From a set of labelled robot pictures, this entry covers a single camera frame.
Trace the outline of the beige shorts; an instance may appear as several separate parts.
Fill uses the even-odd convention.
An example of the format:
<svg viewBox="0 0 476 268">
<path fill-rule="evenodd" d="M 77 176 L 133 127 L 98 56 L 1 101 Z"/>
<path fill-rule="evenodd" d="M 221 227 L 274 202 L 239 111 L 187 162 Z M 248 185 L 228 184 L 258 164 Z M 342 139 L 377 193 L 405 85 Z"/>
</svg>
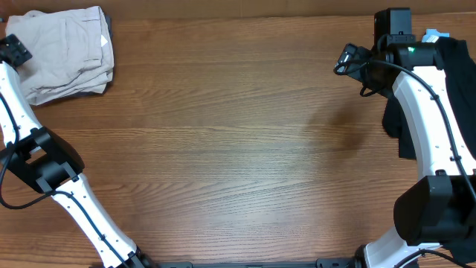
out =
<svg viewBox="0 0 476 268">
<path fill-rule="evenodd" d="M 18 68 L 20 87 L 31 105 L 72 97 L 88 60 L 102 56 L 99 42 L 101 7 L 43 13 L 31 10 L 7 20 L 6 34 L 14 34 L 32 54 Z"/>
</svg>

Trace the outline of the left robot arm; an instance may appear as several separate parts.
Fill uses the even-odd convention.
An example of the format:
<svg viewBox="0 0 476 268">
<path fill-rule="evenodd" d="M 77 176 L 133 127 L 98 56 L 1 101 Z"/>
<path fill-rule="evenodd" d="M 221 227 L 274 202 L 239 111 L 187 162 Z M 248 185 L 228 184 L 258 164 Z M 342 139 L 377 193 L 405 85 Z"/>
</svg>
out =
<svg viewBox="0 0 476 268">
<path fill-rule="evenodd" d="M 30 52 L 11 34 L 1 39 L 1 173 L 11 172 L 39 193 L 31 207 L 52 198 L 82 229 L 104 267 L 153 267 L 97 200 L 77 151 L 37 120 L 19 85 L 17 67 Z"/>
</svg>

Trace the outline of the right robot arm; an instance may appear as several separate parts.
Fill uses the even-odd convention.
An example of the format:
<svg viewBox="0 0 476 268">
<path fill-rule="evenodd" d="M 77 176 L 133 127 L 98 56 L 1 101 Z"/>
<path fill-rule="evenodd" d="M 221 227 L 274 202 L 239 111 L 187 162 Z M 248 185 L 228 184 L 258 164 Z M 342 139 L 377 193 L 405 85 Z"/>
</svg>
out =
<svg viewBox="0 0 476 268">
<path fill-rule="evenodd" d="M 433 254 L 469 267 L 475 261 L 475 159 L 448 98 L 437 43 L 413 35 L 409 8 L 390 7 L 374 16 L 373 47 L 346 45 L 334 72 L 359 81 L 363 97 L 397 100 L 419 173 L 396 200 L 388 232 L 352 258 L 321 259 L 318 266 L 415 267 L 419 257 Z"/>
</svg>

